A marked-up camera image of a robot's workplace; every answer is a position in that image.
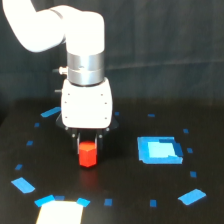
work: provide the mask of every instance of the black table surface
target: black table surface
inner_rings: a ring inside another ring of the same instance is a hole
[[[85,198],[82,224],[222,223],[224,214],[224,108],[155,105],[150,101],[114,103],[119,128],[104,139],[104,160],[91,169],[79,166],[71,137],[55,125],[58,114],[40,114],[58,101],[24,100],[14,105],[0,128],[0,223],[36,223],[34,201],[63,195]],[[137,137],[174,136],[184,153],[181,165],[149,165],[138,159]],[[26,146],[32,140],[32,146]],[[17,164],[22,164],[16,171]],[[190,177],[197,172],[197,178]],[[23,194],[12,180],[23,177],[35,190]],[[206,198],[190,206],[178,197],[194,189]],[[111,207],[104,206],[113,199]],[[150,208],[151,199],[157,207]]]

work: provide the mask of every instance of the silver cylindrical joint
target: silver cylindrical joint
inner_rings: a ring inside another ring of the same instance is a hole
[[[76,85],[90,86],[104,80],[104,52],[78,56],[67,52],[68,80]]]

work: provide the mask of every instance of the blue tape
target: blue tape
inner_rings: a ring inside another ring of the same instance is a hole
[[[140,142],[160,142],[161,140],[174,140],[174,137],[138,137]]]
[[[14,186],[16,186],[20,191],[22,191],[24,194],[33,192],[35,190],[35,188],[22,177],[11,181],[11,183]]]
[[[83,198],[79,198],[77,200],[77,204],[82,205],[83,207],[86,207],[87,205],[89,205],[90,201],[83,199]]]
[[[65,196],[54,196],[54,199],[56,201],[64,201],[65,200]]]
[[[16,168],[15,168],[15,170],[20,170],[21,168],[22,168],[22,164],[18,164],[17,166],[16,166]]]
[[[48,110],[48,111],[42,113],[41,116],[42,117],[49,117],[49,116],[51,116],[53,114],[56,114],[56,113],[58,113],[60,111],[61,111],[61,107],[55,107],[55,108],[53,108],[51,110]]]
[[[36,200],[34,203],[37,205],[37,207],[41,207],[43,204],[46,204],[50,201],[55,201],[53,195],[49,195],[47,197],[41,198],[39,200]]]
[[[148,114],[148,117],[155,117],[155,114]]]
[[[157,207],[157,202],[156,200],[150,200],[150,207]]]
[[[27,146],[31,146],[31,145],[33,145],[33,141],[28,141],[28,142],[26,143],[26,145],[27,145]]]
[[[172,143],[174,151],[175,151],[175,154],[177,156],[181,156],[181,157],[184,156],[180,143],[176,143],[175,140],[173,140],[173,139],[170,139],[170,140],[160,139],[159,142],[160,143]]]
[[[143,162],[146,164],[182,164],[182,157],[168,156],[167,158],[148,158]]]
[[[160,143],[176,143],[174,139],[159,139]]]
[[[188,152],[188,153],[193,153],[192,148],[187,148],[187,152]]]
[[[177,156],[184,156],[180,143],[173,143],[174,151]]]
[[[175,143],[174,137],[138,137],[138,152],[139,160],[143,161],[146,164],[182,164],[183,158],[178,157],[179,155],[183,156],[183,152],[179,143]],[[150,158],[148,143],[149,142],[161,142],[161,143],[173,143],[175,154],[177,157],[168,156],[165,158]]]
[[[196,178],[197,177],[197,173],[195,171],[191,171],[190,172],[191,177]]]
[[[206,194],[198,189],[195,189],[181,197],[178,198],[178,200],[182,201],[185,205],[190,205],[201,198],[204,198]]]
[[[105,206],[112,206],[113,200],[112,199],[105,199],[104,205]]]
[[[40,127],[40,123],[35,123],[34,127],[35,127],[35,128]]]
[[[184,132],[185,134],[189,134],[188,129],[183,129],[183,132]]]

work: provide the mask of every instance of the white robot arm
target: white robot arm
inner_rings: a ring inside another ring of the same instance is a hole
[[[66,5],[36,12],[30,0],[3,0],[3,10],[15,36],[29,51],[42,52],[65,41],[74,55],[104,51],[104,20],[98,13]]]
[[[107,128],[112,118],[112,95],[104,77],[103,17],[66,5],[36,12],[30,0],[3,0],[3,9],[27,50],[42,52],[66,42],[63,124],[67,128]]]

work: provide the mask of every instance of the red cube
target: red cube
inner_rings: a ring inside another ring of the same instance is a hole
[[[79,165],[91,167],[96,165],[96,144],[85,141],[79,144]]]

